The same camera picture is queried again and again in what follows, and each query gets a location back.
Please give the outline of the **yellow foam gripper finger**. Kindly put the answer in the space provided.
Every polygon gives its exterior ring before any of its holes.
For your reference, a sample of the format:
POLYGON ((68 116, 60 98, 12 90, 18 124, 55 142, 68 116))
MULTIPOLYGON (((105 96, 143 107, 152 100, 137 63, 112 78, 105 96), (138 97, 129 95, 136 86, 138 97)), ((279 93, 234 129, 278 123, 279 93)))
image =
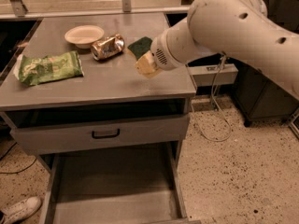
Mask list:
POLYGON ((150 51, 143 54, 135 63, 138 73, 147 78, 157 76, 162 69, 156 64, 150 51))

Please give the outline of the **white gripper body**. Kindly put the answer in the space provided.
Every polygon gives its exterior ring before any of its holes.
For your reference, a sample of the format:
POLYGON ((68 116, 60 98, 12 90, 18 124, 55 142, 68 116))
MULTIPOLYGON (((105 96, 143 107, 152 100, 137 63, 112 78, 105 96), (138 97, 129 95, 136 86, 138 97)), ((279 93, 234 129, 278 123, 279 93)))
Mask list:
POLYGON ((150 46, 150 52, 156 64, 164 71, 170 71, 183 66, 170 52, 167 44, 168 31, 163 31, 155 37, 150 46))

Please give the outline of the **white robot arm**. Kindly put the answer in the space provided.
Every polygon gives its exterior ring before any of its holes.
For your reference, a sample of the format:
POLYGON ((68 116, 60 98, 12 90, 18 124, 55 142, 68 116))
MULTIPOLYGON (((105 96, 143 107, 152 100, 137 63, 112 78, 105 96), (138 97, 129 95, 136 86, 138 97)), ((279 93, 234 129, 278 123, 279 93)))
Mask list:
POLYGON ((253 67, 299 99, 299 35, 268 20, 263 0, 194 0, 187 17, 154 38, 135 67, 154 77, 215 53, 253 67))

